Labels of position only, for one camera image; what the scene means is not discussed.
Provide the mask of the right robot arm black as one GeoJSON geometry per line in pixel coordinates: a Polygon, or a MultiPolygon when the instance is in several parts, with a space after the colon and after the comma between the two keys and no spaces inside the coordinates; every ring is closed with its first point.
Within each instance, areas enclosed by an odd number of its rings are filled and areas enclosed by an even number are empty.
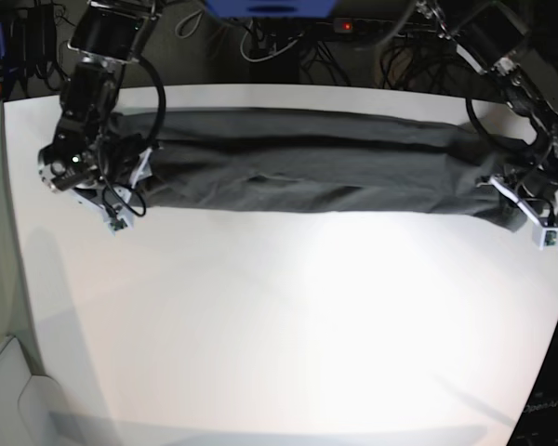
{"type": "Polygon", "coordinates": [[[166,116],[159,73],[142,55],[166,1],[90,1],[68,47],[80,55],[60,92],[61,116],[53,140],[38,153],[42,182],[54,192],[113,187],[124,165],[157,145],[166,116]],[[158,103],[145,135],[120,139],[110,121],[125,69],[138,64],[153,81],[158,103]]]}

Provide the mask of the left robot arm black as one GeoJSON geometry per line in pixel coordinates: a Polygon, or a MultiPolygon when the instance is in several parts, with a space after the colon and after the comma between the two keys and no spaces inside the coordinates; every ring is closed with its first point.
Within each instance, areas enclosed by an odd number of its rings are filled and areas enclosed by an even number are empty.
{"type": "Polygon", "coordinates": [[[513,112],[530,120],[537,133],[530,172],[558,187],[558,38],[532,33],[501,1],[413,1],[405,13],[413,12],[433,20],[513,112]]]}

